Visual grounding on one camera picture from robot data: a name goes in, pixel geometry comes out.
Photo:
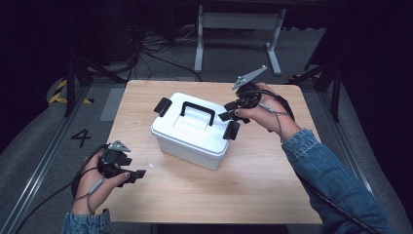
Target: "light wood tabletop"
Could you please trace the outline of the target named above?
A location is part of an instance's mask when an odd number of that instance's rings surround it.
[[[280,138],[251,121],[241,123],[218,170],[163,153],[152,135],[161,98],[182,93],[224,105],[236,99],[233,84],[129,81],[108,142],[131,149],[128,170],[146,170],[135,184],[115,188],[97,211],[113,221],[149,223],[320,223],[282,151]],[[300,89],[270,85],[286,98],[296,122],[318,133]]]

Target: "person's right hand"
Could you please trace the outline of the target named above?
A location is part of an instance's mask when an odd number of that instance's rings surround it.
[[[257,83],[256,85],[260,90],[267,90],[275,94],[274,90],[264,83]],[[263,94],[260,103],[270,106],[280,114],[276,116],[276,114],[271,113],[259,105],[251,109],[239,108],[235,110],[235,114],[239,117],[252,119],[265,129],[275,132],[280,136],[282,141],[286,141],[300,131],[300,127],[286,114],[285,109],[275,98]]]

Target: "denim jacket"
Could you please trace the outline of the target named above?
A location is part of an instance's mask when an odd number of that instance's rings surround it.
[[[354,174],[311,131],[302,129],[283,145],[294,171],[305,178],[319,193],[335,205],[374,228],[378,233],[394,233],[387,215],[373,195]],[[322,233],[367,233],[331,209],[306,187],[310,204],[322,220]],[[63,233],[110,233],[110,215],[66,214]]]

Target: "white lid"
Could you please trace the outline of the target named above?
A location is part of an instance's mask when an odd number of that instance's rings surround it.
[[[229,145],[229,139],[223,138],[228,122],[222,122],[218,115],[225,112],[225,108],[181,93],[175,93],[170,100],[172,105],[167,113],[164,117],[158,116],[152,124],[152,134],[204,151],[210,156],[224,155]],[[209,125],[211,114],[191,106],[186,106],[184,116],[181,116],[185,101],[213,110],[212,126]]]

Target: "white storage box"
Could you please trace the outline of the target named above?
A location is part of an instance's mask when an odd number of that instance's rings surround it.
[[[226,112],[222,105],[203,99],[174,94],[157,106],[160,113],[152,124],[161,150],[193,164],[217,170],[228,149],[230,139],[224,135],[230,122],[218,115]]]

